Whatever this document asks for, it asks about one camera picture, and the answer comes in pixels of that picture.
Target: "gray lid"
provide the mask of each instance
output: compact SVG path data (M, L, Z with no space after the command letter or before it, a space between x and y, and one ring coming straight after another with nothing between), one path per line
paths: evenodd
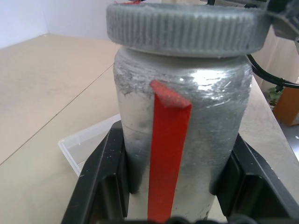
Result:
M178 4L107 8L107 33L113 42L170 56L250 54L263 47L270 24L260 9Z

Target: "black cable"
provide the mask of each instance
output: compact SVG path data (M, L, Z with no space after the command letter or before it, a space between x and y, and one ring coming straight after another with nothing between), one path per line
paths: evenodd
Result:
M268 72L266 72L264 69L259 66L259 64L254 60L252 55L247 55L248 59L250 60L252 64L252 71L262 78L263 80L275 84L277 91L283 90L283 87L289 87L294 89L299 89L299 84L292 83L290 81L284 80L283 78L276 77Z

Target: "transparent plastic box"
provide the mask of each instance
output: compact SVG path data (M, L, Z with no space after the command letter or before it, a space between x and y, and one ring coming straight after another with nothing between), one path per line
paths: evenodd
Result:
M58 142L58 146L78 176L87 158L101 143L111 126L119 120L121 116L117 114Z

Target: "white wall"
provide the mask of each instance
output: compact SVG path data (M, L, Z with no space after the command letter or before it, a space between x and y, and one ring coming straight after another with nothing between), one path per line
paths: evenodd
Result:
M0 0L0 49L47 32L39 0Z
M114 0L41 0L41 3L50 33L108 40L106 7Z

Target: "red strip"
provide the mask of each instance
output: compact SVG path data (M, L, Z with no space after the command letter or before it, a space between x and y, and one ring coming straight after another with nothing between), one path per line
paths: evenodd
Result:
M148 219L164 222L171 216L191 102L157 80L149 170Z

